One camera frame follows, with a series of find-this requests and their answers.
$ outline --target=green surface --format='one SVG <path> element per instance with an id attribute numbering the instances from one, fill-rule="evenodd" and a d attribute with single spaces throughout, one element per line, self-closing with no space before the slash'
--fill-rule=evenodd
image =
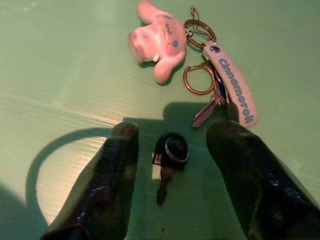
<path id="1" fill-rule="evenodd" d="M 259 113 L 250 130 L 320 203 L 320 1 L 153 2 L 181 22 L 198 8 L 250 85 Z M 0 239 L 37 239 L 106 129 L 122 120 L 138 124 L 141 146 L 127 239 L 245 239 L 206 149 L 209 123 L 191 128 L 209 96 L 188 92 L 182 75 L 202 57 L 188 47 L 170 84 L 157 85 L 153 67 L 137 66 L 127 46 L 140 26 L 137 3 L 0 1 Z M 196 87 L 209 84 L 201 71 L 190 76 Z M 186 137 L 190 158 L 159 209 L 152 151 L 167 131 Z"/>

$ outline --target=key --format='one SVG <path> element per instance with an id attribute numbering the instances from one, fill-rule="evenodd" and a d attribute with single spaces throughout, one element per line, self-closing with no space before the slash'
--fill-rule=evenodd
<path id="1" fill-rule="evenodd" d="M 162 166 L 160 177 L 161 177 L 161 185 L 156 193 L 156 202 L 159 206 L 161 206 L 167 196 L 167 185 L 171 181 L 173 175 L 174 175 L 175 169 L 168 166 Z"/>
<path id="2" fill-rule="evenodd" d="M 210 102 L 198 112 L 193 121 L 192 127 L 199 128 L 222 104 L 226 103 L 226 91 L 222 83 L 214 81 L 214 95 L 211 97 Z"/>

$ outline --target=small key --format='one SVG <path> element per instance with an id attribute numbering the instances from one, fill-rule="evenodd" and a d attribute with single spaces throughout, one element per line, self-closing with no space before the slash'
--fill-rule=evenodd
<path id="1" fill-rule="evenodd" d="M 214 95 L 211 97 L 210 102 L 195 115 L 192 121 L 192 127 L 199 128 L 220 107 L 220 105 L 226 103 L 226 91 L 220 81 L 214 81 L 213 90 Z"/>
<path id="2" fill-rule="evenodd" d="M 161 167 L 161 172 L 160 172 L 161 185 L 160 185 L 160 188 L 158 189 L 158 192 L 156 193 L 156 202 L 159 206 L 161 206 L 166 200 L 167 185 L 171 181 L 174 173 L 175 173 L 175 169 L 172 167 L 168 167 L 168 166 Z"/>

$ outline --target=brass key ring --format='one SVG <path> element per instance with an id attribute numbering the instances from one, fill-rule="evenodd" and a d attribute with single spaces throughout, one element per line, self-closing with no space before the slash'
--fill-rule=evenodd
<path id="1" fill-rule="evenodd" d="M 193 70 L 196 70 L 196 69 L 204 69 L 206 70 L 209 74 L 210 74 L 210 77 L 211 77 L 211 85 L 210 87 L 207 89 L 207 90 L 204 90 L 204 91 L 198 91 L 194 88 L 192 88 L 188 82 L 188 72 L 191 72 Z M 197 94 L 197 95 L 206 95 L 208 93 L 210 93 L 212 90 L 215 89 L 215 80 L 216 80 L 216 76 L 215 76 L 215 73 L 213 71 L 213 69 L 211 68 L 210 64 L 209 63 L 205 63 L 205 62 L 202 62 L 200 63 L 199 65 L 196 65 L 196 66 L 187 66 L 183 72 L 183 81 L 184 81 L 184 85 L 186 86 L 186 88 L 192 92 L 193 94 Z"/>
<path id="2" fill-rule="evenodd" d="M 185 29 L 188 29 L 188 25 L 190 25 L 190 24 L 197 25 L 197 26 L 201 26 L 201 27 L 203 27 L 203 28 L 207 31 L 207 33 L 204 33 L 204 32 L 194 32 L 194 34 L 205 34 L 205 35 L 207 35 L 207 36 L 209 37 L 209 39 L 210 39 L 211 41 L 213 41 L 214 43 L 217 42 L 217 38 L 216 38 L 216 35 L 215 35 L 214 31 L 212 31 L 212 29 L 211 29 L 207 24 L 205 24 L 203 21 L 200 21 L 200 20 L 198 20 L 198 19 L 189 19 L 189 20 L 187 20 L 187 21 L 184 23 L 184 28 L 185 28 Z M 201 50 L 204 48 L 204 44 L 203 44 L 203 43 L 198 43 L 197 41 L 195 41 L 194 39 L 192 39 L 192 37 L 189 36 L 188 34 L 187 34 L 187 36 L 186 36 L 186 39 L 187 39 L 189 42 L 191 42 L 191 44 L 192 44 L 193 46 L 195 46 L 196 48 L 201 49 Z"/>

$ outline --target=pink ear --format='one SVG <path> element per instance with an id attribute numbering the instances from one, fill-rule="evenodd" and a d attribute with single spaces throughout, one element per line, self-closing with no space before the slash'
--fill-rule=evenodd
<path id="1" fill-rule="evenodd" d="M 156 15 L 165 14 L 170 15 L 169 13 L 162 11 L 155 7 L 149 0 L 142 0 L 139 2 L 137 7 L 138 17 L 145 23 L 150 24 Z"/>
<path id="2" fill-rule="evenodd" d="M 184 59 L 186 52 L 180 52 L 175 56 L 168 56 L 161 59 L 154 68 L 154 77 L 159 84 L 166 82 L 172 70 Z"/>

